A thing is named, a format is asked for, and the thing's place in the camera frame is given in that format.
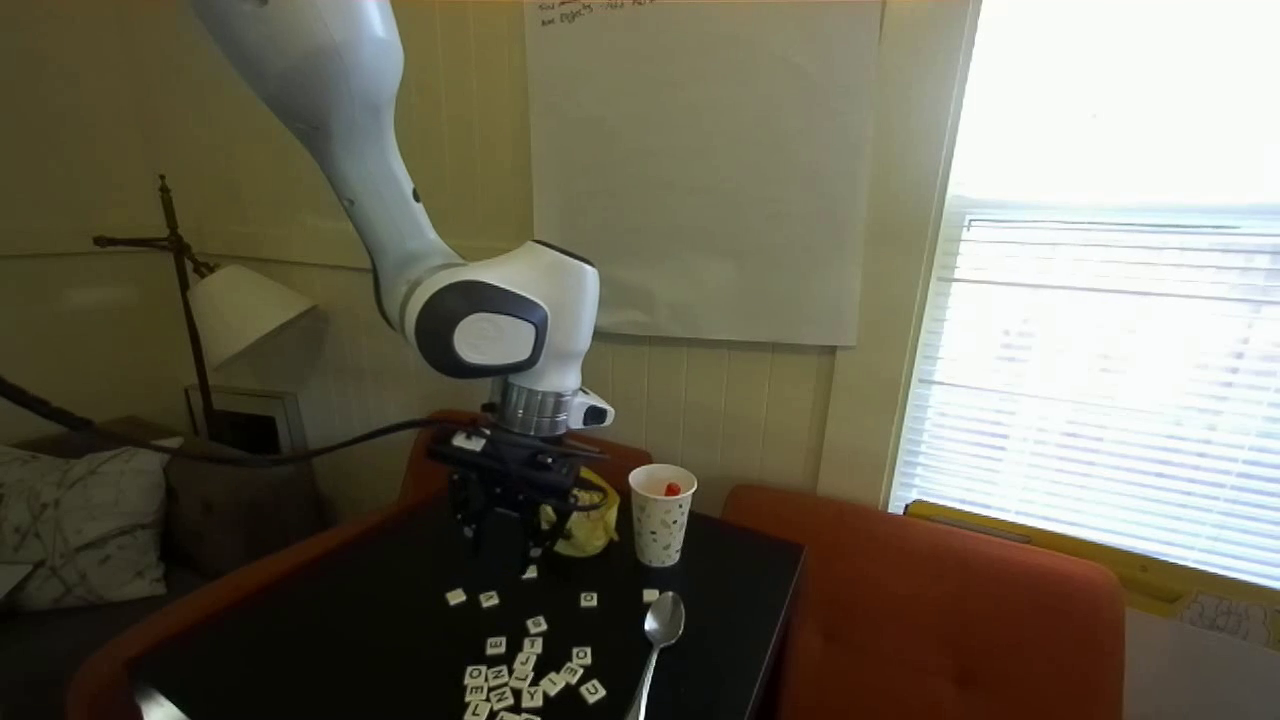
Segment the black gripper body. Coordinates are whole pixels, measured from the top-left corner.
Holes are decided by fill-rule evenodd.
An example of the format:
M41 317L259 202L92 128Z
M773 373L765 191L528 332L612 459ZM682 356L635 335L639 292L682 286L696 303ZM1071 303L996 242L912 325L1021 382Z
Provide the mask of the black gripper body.
M565 537L574 511L578 455L492 423L450 429L432 442L447 466L450 517L474 541L492 517L519 523L530 547Z

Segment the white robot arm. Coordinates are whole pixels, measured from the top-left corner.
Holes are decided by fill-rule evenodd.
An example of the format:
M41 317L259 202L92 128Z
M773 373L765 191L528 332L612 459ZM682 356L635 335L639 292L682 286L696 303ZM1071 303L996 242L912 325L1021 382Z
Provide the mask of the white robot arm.
M379 317L441 375L495 382L492 421L443 441L465 527L509 508L558 557L603 551L619 495L565 448L614 417L585 387L595 263L549 238L465 260L432 226L396 141L404 47L387 0L191 0L191 12L331 182Z

